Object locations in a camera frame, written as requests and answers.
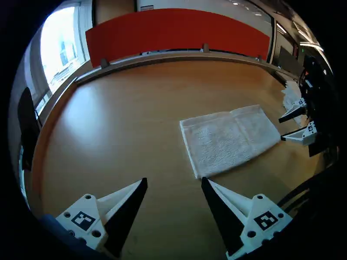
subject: red panel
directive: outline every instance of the red panel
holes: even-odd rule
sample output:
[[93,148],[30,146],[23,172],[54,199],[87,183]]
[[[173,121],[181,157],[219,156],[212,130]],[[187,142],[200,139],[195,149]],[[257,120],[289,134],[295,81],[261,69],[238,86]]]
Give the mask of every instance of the red panel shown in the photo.
[[93,67],[140,52],[201,48],[266,60],[270,38],[229,17],[189,9],[157,9],[111,19],[85,32]]

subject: table surface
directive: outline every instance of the table surface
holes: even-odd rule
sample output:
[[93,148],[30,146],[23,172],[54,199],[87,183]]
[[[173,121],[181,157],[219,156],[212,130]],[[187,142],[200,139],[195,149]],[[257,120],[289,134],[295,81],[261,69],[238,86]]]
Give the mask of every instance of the table surface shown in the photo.
[[[83,194],[97,198],[143,177],[148,190],[123,259],[225,259],[217,225],[194,178],[179,127],[190,117],[259,104],[281,134],[283,86],[260,67],[213,61],[131,68],[76,89],[57,119],[43,160],[43,210],[53,216]],[[211,179],[247,197],[278,202],[313,176],[317,157],[280,142]]]

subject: white cloth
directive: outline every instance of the white cloth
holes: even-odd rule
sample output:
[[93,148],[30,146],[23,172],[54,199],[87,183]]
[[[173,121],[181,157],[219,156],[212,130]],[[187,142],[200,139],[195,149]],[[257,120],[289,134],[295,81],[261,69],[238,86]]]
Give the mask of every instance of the white cloth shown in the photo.
[[195,178],[247,162],[281,138],[259,105],[182,120],[180,127]]

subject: window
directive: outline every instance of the window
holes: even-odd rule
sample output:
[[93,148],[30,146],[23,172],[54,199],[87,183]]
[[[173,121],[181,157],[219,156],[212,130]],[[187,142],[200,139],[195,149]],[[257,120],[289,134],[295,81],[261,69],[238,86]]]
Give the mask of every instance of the window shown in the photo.
[[78,21],[79,6],[63,8],[51,14],[41,34],[41,61],[52,93],[85,61]]

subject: black chair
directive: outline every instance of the black chair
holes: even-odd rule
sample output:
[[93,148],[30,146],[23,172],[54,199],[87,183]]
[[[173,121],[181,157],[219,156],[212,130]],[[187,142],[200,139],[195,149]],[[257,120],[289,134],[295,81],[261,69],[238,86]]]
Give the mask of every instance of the black chair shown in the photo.
[[35,108],[28,87],[24,89],[20,97],[17,113],[23,146],[22,169],[31,171],[34,150],[37,139],[39,138],[40,128],[36,120]]

